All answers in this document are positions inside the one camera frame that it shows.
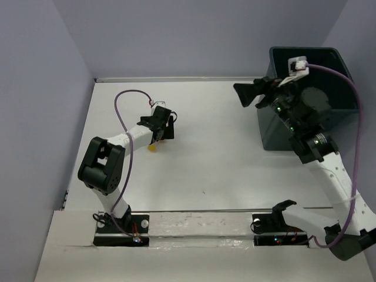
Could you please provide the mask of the clear bottle orange label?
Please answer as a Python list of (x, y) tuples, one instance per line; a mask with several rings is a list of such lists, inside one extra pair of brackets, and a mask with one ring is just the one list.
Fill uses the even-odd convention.
[(151, 152), (156, 152), (157, 151), (157, 145), (151, 144), (147, 147), (147, 149)]

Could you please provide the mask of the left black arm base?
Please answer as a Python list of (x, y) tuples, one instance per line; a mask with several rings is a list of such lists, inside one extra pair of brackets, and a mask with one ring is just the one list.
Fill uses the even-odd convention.
[(125, 225), (118, 219), (117, 225), (103, 212), (92, 214), (96, 222), (93, 244), (97, 247), (147, 247), (149, 245), (150, 214), (132, 213)]

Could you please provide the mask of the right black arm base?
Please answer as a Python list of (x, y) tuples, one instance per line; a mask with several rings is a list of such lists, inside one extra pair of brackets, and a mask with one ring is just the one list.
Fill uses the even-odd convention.
[(250, 230), (254, 234), (255, 246), (308, 246), (306, 232), (285, 223), (283, 212), (297, 203), (285, 200), (277, 203), (268, 213), (252, 214)]

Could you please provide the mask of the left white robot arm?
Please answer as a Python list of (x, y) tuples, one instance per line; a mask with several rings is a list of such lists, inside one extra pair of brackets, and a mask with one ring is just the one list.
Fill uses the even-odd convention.
[(133, 163), (135, 150), (161, 140), (174, 139), (176, 112), (162, 102), (152, 106), (150, 116), (142, 116), (130, 130), (114, 137), (94, 137), (86, 150), (78, 170), (78, 179), (98, 197), (105, 215), (97, 216), (103, 224), (123, 232), (129, 228), (131, 208), (121, 189), (123, 165), (126, 157)]

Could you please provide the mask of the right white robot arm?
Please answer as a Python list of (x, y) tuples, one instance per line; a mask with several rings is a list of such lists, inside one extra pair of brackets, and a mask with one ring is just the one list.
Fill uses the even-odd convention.
[(314, 87), (300, 89), (297, 82), (264, 77), (233, 85), (243, 107), (262, 96), (256, 108), (270, 108), (290, 131), (293, 152), (318, 181), (334, 209), (334, 219), (285, 200), (272, 208), (267, 220), (276, 230), (295, 227), (310, 240), (347, 261), (375, 245), (375, 213), (357, 190), (355, 177), (343, 165), (339, 149), (323, 127), (331, 107), (327, 95)]

